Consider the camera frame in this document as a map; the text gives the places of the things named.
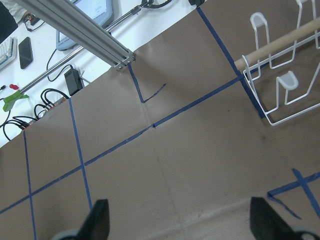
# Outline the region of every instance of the green object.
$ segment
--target green object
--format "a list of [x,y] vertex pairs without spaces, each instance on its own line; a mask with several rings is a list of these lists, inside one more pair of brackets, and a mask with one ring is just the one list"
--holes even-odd
[[16,91],[14,94],[7,96],[4,101],[3,111],[9,112],[15,105],[15,102],[19,99],[27,99],[29,98],[28,95],[24,95],[19,90]]

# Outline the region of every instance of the light blue device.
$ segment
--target light blue device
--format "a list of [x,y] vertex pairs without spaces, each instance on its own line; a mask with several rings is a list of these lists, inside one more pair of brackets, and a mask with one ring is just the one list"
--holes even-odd
[[[72,0],[72,2],[99,26],[106,28],[114,18],[112,0]],[[65,51],[77,43],[63,33],[56,31],[56,49]]]

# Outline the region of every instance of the metal beam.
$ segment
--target metal beam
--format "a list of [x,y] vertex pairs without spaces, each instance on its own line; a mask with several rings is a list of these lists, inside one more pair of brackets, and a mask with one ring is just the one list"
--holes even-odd
[[114,68],[135,59],[132,51],[69,0],[14,1]]

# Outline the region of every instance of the red object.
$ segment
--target red object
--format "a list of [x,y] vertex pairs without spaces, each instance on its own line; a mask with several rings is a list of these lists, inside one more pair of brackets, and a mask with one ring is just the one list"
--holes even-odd
[[13,90],[18,90],[19,89],[19,87],[17,85],[14,85],[14,84],[10,84],[9,88],[11,88]]

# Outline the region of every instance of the screw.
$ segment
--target screw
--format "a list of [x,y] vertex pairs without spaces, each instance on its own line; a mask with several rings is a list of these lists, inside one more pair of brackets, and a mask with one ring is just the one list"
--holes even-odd
[[309,233],[304,233],[301,235],[302,240],[316,240],[314,236]]

